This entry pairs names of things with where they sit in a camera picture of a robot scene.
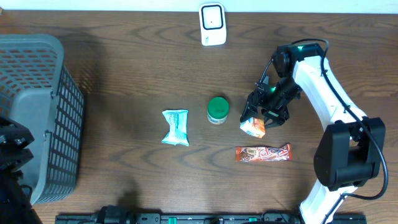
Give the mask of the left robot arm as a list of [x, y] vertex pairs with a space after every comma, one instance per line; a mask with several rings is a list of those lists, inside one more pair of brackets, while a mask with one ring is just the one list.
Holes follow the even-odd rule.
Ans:
[[21, 167], [34, 158], [28, 145], [34, 137], [25, 126], [1, 117], [1, 223], [40, 223], [30, 198], [32, 187], [19, 184]]

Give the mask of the teal white wipes packet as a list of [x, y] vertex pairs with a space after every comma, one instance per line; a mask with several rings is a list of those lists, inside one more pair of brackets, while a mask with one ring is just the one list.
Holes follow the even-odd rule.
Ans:
[[187, 138], [188, 110], [165, 110], [162, 114], [169, 124], [169, 132], [163, 138], [162, 143], [189, 146]]

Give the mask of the orange red candy bar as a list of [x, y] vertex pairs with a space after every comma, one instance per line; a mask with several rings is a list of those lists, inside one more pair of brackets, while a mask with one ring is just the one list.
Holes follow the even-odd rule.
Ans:
[[256, 146], [236, 147], [237, 162], [265, 162], [265, 161], [291, 161], [292, 145], [286, 144], [280, 148]]

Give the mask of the green lid jar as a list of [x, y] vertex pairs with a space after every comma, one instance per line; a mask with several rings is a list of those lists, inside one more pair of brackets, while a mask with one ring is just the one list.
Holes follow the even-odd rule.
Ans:
[[223, 97], [217, 96], [208, 102], [207, 118], [212, 124], [223, 124], [229, 113], [229, 103]]

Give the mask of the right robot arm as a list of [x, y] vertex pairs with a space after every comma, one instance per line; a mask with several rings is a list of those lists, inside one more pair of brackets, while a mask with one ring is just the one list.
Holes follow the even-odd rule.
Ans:
[[389, 183], [382, 153], [386, 127], [358, 108], [335, 78], [326, 54], [325, 39], [302, 39], [280, 45], [272, 54], [279, 81], [269, 83], [266, 73], [248, 95], [240, 121], [264, 117], [265, 128], [283, 125], [290, 117], [288, 104], [306, 94], [323, 127], [313, 158], [316, 182], [292, 215], [292, 223], [357, 223], [364, 218], [338, 215], [340, 205], [368, 180], [383, 176], [380, 194]]

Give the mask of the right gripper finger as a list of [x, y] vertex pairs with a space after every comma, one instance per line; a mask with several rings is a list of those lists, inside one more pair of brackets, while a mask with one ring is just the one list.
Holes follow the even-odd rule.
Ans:
[[248, 95], [246, 106], [240, 117], [240, 122], [243, 123], [248, 119], [254, 117], [258, 113], [258, 107], [260, 104], [259, 95], [257, 93], [251, 93]]
[[264, 115], [265, 128], [274, 128], [282, 126], [289, 119], [289, 111], [287, 108], [281, 108], [279, 110], [262, 110]]

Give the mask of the small orange snack packet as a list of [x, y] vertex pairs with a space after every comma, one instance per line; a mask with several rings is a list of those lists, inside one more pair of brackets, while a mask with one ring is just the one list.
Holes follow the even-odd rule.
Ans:
[[240, 129], [246, 134], [256, 138], [263, 138], [266, 134], [264, 121], [259, 118], [252, 117], [242, 122], [240, 124]]

